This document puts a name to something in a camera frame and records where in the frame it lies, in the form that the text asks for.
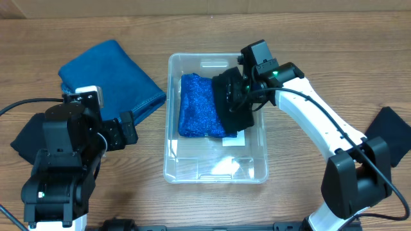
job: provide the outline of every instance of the wood grain surface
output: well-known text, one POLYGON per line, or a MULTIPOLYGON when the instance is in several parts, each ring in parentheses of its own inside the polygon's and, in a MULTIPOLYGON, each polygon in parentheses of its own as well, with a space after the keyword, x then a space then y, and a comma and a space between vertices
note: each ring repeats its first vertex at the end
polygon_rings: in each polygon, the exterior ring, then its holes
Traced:
MULTIPOLYGON (((365 131, 381 107, 411 124, 411 12, 282 13, 0 21, 0 108, 26 98, 59 97, 59 68, 116 39, 163 91, 176 52, 238 52, 265 39, 280 63, 292 61, 348 123, 365 131)), ((52 103, 19 106, 0 117, 0 203, 20 220, 21 187, 31 166, 10 147, 28 119, 52 103)), ((138 225, 241 225, 300 221, 322 203, 325 163, 304 132, 265 107, 269 179, 261 185, 168 184, 162 175, 166 105, 137 126, 139 141, 103 159, 88 223, 117 216, 138 225)), ((411 199, 411 156, 392 170, 411 199)), ((372 212, 397 215, 395 196, 372 212)), ((411 230, 363 218, 365 230, 411 230)), ((0 230, 16 230, 0 216, 0 230)))

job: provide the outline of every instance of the blue towel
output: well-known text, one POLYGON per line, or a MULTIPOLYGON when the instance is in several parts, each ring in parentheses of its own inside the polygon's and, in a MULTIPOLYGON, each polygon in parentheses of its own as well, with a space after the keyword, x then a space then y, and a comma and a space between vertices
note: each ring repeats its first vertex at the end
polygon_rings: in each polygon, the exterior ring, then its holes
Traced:
POLYGON ((65 64, 58 75, 63 80, 62 90, 67 93, 78 87, 101 87, 105 105, 101 110, 103 120, 121 121, 120 113, 131 110, 137 125, 166 101, 166 94, 115 40, 90 48, 65 64))
POLYGON ((236 133, 224 131, 217 115, 210 78, 195 73, 181 76, 179 134, 185 137, 237 137, 236 133))

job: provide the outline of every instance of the black cloth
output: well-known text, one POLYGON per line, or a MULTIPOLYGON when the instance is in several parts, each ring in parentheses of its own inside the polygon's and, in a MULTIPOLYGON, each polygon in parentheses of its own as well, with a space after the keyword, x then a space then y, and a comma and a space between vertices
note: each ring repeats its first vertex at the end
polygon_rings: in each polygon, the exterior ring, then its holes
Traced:
POLYGON ((213 77, 212 86, 217 115, 228 134, 254 126, 254 118, 248 103, 245 103, 235 112, 230 112, 233 104, 227 102, 227 84, 231 83, 233 85, 232 89, 238 91, 237 88, 241 87, 242 79, 243 76, 238 67, 228 69, 219 76, 213 77))
POLYGON ((379 136, 388 144, 392 167, 396 167, 411 149, 411 127, 390 107, 381 109, 365 135, 368 139, 379 136))
POLYGON ((34 164, 38 150, 47 148, 43 132, 43 122, 45 119, 44 113, 33 115, 10 144, 30 164, 34 164))

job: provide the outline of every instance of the black cable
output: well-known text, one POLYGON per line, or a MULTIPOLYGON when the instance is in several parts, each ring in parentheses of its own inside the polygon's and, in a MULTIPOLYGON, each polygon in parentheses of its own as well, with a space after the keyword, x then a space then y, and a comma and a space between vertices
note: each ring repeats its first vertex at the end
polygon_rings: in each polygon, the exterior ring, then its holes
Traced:
POLYGON ((25 99, 22 101, 15 102, 11 105, 8 105, 7 107, 3 108, 0 111, 0 116, 6 113, 8 110, 17 107, 19 105, 25 104, 25 103, 34 103, 34 102, 63 102, 63 99, 55 99, 55 98, 37 98, 37 99, 25 99))
MULTIPOLYGON (((0 116, 9 111, 10 109, 17 107, 19 105, 25 104, 25 103, 34 103, 34 102, 63 102, 63 99, 55 99, 55 98, 37 98, 37 99, 25 99, 22 101, 15 102, 5 108, 3 108, 0 111, 0 116)), ((13 222, 14 225, 19 227, 23 231, 28 231, 28 229, 17 219, 11 214, 6 208, 4 208, 0 204, 0 211, 8 218, 10 221, 13 222)))
POLYGON ((252 95, 252 94, 255 94, 255 93, 258 93, 258 92, 267 92, 267 91, 275 91, 275 90, 291 92, 291 93, 294 93, 296 95, 299 95, 299 96, 303 97, 304 99, 306 99, 307 101, 312 102, 318 109, 320 109, 320 111, 322 113, 324 113, 324 115, 333 123, 333 125, 337 128, 337 130, 341 133, 341 135, 348 141, 348 143, 362 156, 362 158, 371 167, 371 169, 374 170, 374 172, 377 175, 379 175, 383 179, 383 181, 394 191, 394 193, 397 195, 398 199, 401 201, 401 203, 403 204, 404 209, 405 209, 405 214, 402 217, 394 217, 394 216, 388 216, 388 215, 383 215, 383 214, 374 214, 374 213, 363 213, 363 214, 354 215, 353 216, 354 218, 358 219, 360 217, 368 216, 368 217, 374 217, 374 218, 389 219, 389 220, 393 220, 393 221, 404 221, 404 220, 408 219, 408 217, 410 216, 410 207, 408 206, 408 203, 407 203, 406 199, 404 198, 404 196, 394 186, 394 184, 392 184, 390 182, 390 180, 388 180, 387 177, 385 177, 385 175, 374 165, 374 163, 372 163, 372 161, 358 147, 358 145, 356 145, 354 143, 354 141, 351 140, 351 138, 349 138, 348 134, 345 133, 345 131, 343 131, 343 129, 340 127, 340 125, 338 125, 338 123, 327 112, 327 110, 324 107, 322 107, 319 103, 317 103, 314 99, 312 99, 310 96, 307 96, 307 95, 305 95, 305 94, 303 94, 299 91, 292 90, 292 89, 284 89, 284 88, 280 88, 280 87, 270 87, 270 88, 267 88, 267 89, 259 89, 259 90, 255 90, 253 92, 248 93, 247 96, 245 97, 245 99, 241 102, 240 106, 242 106, 242 104, 244 104, 244 102, 246 102, 249 95, 252 95))
POLYGON ((17 227, 19 227, 20 230, 22 230, 22 231, 28 231, 28 229, 27 229, 17 218, 15 218, 11 212, 9 212, 9 211, 8 211, 6 208, 4 208, 1 204, 0 204, 0 211, 1 211, 8 219, 10 219, 10 221, 12 221, 14 225, 16 225, 17 227))

